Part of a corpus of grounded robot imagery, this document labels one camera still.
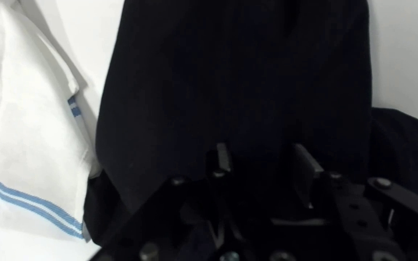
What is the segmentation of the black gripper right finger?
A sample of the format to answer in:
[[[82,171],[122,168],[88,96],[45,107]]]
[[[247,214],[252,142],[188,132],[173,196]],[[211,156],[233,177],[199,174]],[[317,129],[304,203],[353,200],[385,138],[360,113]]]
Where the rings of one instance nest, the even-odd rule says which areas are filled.
[[[313,209],[314,183],[324,172],[321,164],[302,145],[294,146],[292,184],[305,209]]]

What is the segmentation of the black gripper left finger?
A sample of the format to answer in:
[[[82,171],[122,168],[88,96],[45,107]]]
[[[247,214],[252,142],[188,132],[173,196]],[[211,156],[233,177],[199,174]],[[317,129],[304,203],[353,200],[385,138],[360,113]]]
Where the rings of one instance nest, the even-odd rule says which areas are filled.
[[[208,152],[208,175],[212,178],[224,178],[233,174],[233,158],[228,145],[218,142],[214,149]]]

